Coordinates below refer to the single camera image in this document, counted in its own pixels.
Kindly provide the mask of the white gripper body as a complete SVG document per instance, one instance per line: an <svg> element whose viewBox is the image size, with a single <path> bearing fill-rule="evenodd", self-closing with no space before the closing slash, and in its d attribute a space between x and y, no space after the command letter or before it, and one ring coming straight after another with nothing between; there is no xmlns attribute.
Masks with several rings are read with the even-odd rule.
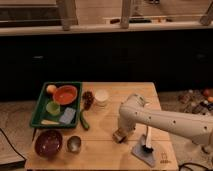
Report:
<svg viewBox="0 0 213 171"><path fill-rule="evenodd" d="M119 120L117 134L120 137L128 137L135 130L136 124L129 121Z"/></svg>

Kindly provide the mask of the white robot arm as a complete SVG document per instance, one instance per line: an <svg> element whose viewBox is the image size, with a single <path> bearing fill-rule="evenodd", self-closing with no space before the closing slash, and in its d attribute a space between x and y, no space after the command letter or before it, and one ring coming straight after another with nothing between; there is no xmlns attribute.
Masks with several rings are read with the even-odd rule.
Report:
<svg viewBox="0 0 213 171"><path fill-rule="evenodd" d="M140 94L131 94L119 107L118 127L126 133L144 124L191 140L213 153L213 116L149 109Z"/></svg>

